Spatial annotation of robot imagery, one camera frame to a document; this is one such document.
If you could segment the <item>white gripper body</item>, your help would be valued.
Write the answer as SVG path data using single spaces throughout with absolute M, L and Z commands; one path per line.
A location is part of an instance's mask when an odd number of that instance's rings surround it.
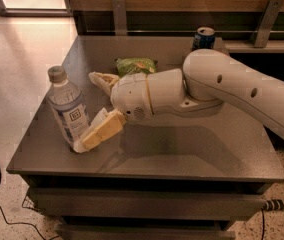
M 147 75 L 125 75 L 111 91 L 113 107 L 124 114 L 129 122 L 140 122 L 153 116 Z

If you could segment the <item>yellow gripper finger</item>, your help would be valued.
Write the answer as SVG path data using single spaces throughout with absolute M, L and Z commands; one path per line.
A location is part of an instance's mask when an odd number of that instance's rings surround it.
M 105 108 L 101 109 L 94 117 L 89 128 L 74 142 L 73 150 L 77 153 L 90 151 L 119 133 L 125 123 L 125 116 L 117 109 L 110 112 Z
M 88 74 L 90 81 L 103 90 L 108 96 L 115 84 L 119 81 L 119 76 L 109 73 L 91 72 Z

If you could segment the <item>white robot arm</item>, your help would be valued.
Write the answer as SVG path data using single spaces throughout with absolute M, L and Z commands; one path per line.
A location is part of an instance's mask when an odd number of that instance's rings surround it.
M 231 104 L 284 139 L 284 81 L 264 75 L 219 51 L 198 49 L 183 67 L 119 77 L 92 72 L 90 81 L 110 97 L 112 111 L 101 110 L 73 144 L 89 151 L 116 135 L 127 122 L 158 114 L 203 117 Z

